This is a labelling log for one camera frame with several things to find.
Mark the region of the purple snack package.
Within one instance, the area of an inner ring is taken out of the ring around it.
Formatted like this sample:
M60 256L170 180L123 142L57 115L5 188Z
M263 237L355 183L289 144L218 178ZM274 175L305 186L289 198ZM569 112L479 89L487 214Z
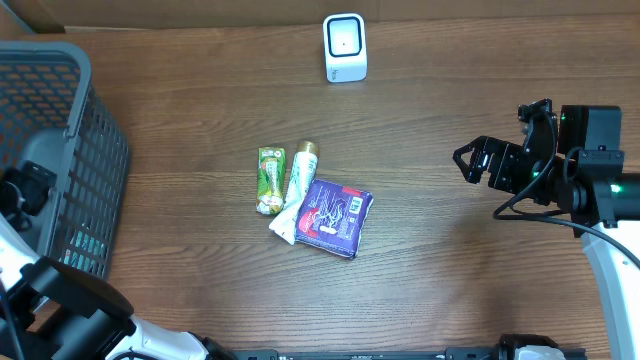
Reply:
M299 208L295 240L353 259L373 202L368 191L316 178Z

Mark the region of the white tube gold cap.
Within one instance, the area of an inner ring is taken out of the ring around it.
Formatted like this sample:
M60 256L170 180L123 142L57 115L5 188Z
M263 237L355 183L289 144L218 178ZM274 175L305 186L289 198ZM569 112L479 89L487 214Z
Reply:
M269 224L269 229L288 244L295 243L298 211L315 178L319 147L310 141L298 144L290 172L283 210Z

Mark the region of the green drink carton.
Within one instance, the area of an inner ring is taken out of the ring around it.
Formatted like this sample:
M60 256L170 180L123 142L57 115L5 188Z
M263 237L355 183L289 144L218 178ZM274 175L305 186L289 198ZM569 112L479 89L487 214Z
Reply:
M286 152L278 147L258 150L256 210L263 215L276 215L284 205Z

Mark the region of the teal snack pouch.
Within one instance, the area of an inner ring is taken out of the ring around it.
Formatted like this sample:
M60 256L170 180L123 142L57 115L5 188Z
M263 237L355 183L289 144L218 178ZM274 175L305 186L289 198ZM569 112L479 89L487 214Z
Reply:
M67 265L92 274L101 271L105 245L82 231L77 231L69 241L60 260Z

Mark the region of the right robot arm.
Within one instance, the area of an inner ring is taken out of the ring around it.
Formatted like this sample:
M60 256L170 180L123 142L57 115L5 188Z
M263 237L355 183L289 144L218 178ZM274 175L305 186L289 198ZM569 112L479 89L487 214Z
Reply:
M510 194L496 220L565 226L593 270L615 359L639 356L639 176L623 170L622 110L545 98L518 108L517 145L480 136L453 153L464 179Z

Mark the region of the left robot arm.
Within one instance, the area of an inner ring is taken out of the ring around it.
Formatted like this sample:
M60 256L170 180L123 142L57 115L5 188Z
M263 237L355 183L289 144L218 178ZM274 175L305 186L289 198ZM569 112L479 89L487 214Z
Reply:
M103 280L22 239L56 176L27 161L1 176L1 354L10 359L231 359L208 337L137 318Z

